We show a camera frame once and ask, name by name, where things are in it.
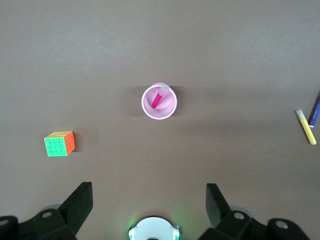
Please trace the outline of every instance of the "paper cup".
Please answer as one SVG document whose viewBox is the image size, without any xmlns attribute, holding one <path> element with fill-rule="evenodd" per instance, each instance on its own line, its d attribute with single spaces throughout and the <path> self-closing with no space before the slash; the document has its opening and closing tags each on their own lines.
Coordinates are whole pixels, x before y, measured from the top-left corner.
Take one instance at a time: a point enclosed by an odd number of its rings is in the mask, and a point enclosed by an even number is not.
<svg viewBox="0 0 320 240">
<path fill-rule="evenodd" d="M 175 92 L 169 87 L 164 93 L 159 104 L 152 108 L 151 104 L 157 96 L 163 83 L 156 83 L 149 87 L 142 95 L 141 105 L 142 109 L 150 118 L 156 120 L 167 119 L 177 108 L 177 96 Z"/>
</svg>

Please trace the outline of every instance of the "blue marker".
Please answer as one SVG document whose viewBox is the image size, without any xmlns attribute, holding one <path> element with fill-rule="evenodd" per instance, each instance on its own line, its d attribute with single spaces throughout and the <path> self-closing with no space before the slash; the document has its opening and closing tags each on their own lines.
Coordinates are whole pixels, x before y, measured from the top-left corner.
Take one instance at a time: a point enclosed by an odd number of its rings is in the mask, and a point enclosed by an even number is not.
<svg viewBox="0 0 320 240">
<path fill-rule="evenodd" d="M 318 97 L 318 100 L 316 101 L 315 107 L 313 109 L 312 117 L 309 123 L 310 128 L 313 128 L 316 125 L 317 120 L 319 118 L 319 114 L 320 114 L 320 96 Z"/>
</svg>

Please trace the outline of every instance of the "pink marker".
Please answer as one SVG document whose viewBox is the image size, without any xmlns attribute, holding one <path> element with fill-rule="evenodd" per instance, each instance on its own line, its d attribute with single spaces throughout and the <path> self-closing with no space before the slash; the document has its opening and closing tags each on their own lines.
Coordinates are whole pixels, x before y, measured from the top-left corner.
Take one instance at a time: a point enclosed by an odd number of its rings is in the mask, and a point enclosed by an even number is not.
<svg viewBox="0 0 320 240">
<path fill-rule="evenodd" d="M 163 95 L 165 94 L 165 92 L 169 89 L 169 86 L 167 84 L 163 84 L 158 92 L 158 94 L 156 95 L 155 99 L 153 100 L 151 107 L 153 109 L 156 108 L 156 106 L 159 104 L 161 98 L 163 97 Z"/>
</svg>

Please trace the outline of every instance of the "rubik's cube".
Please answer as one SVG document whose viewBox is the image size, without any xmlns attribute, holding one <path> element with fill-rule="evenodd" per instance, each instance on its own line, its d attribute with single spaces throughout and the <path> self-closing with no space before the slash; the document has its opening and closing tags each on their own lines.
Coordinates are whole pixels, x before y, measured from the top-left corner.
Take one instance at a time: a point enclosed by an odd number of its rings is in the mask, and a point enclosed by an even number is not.
<svg viewBox="0 0 320 240">
<path fill-rule="evenodd" d="M 75 148 L 73 131 L 54 131 L 44 138 L 48 157 L 68 156 Z"/>
</svg>

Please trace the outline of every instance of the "screw hole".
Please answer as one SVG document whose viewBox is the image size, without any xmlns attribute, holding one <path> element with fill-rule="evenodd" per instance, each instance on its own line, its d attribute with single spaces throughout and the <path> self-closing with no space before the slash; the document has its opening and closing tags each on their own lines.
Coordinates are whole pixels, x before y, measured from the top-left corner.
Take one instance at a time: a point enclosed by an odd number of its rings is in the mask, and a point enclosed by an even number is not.
<svg viewBox="0 0 320 240">
<path fill-rule="evenodd" d="M 6 225 L 9 221 L 7 219 L 0 221 L 0 226 Z"/>
<path fill-rule="evenodd" d="M 49 211 L 47 211 L 47 212 L 45 212 L 44 214 L 42 214 L 42 218 L 44 219 L 44 218 L 48 218 L 48 217 L 50 217 L 52 215 L 52 213 L 51 212 L 49 212 Z"/>
</svg>

